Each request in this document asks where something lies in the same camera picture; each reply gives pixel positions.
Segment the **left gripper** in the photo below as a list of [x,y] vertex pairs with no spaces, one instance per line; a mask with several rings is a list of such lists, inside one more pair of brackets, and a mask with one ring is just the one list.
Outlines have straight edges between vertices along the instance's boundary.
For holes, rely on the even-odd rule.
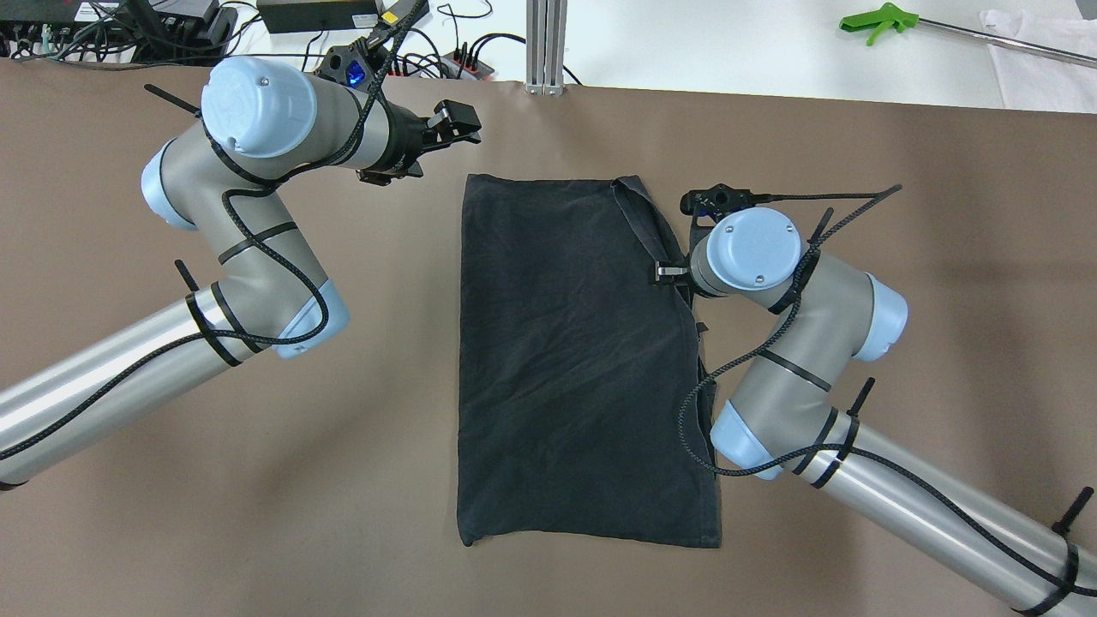
[[388,106],[387,117],[387,144],[376,162],[360,170],[362,183],[388,186],[408,176],[422,178],[417,161],[436,145],[482,143],[480,117],[477,110],[466,103],[442,100],[431,117],[415,116],[406,108]]

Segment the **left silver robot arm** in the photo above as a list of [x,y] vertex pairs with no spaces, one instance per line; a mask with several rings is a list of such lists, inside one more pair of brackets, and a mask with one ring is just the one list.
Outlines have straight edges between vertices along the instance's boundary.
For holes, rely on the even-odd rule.
[[191,128],[166,141],[142,172],[142,195],[166,223],[196,231],[219,281],[113,333],[3,391],[3,491],[82,452],[158,406],[264,349],[298,356],[349,316],[278,197],[326,165],[387,186],[419,178],[425,153],[479,143],[480,121],[443,100],[417,117],[381,92],[335,74],[233,57],[210,72]]

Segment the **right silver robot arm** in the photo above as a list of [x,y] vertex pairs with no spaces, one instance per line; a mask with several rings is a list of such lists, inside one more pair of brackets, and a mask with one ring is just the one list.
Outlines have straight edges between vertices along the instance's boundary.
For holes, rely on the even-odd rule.
[[1093,616],[1092,551],[867,426],[871,382],[836,406],[842,375],[881,359],[909,314],[900,293],[825,250],[842,223],[822,218],[807,236],[774,207],[700,212],[708,223],[675,276],[776,321],[755,349],[705,375],[744,368],[705,435],[710,453],[682,436],[686,455],[725,479],[795,476],[1019,616]]

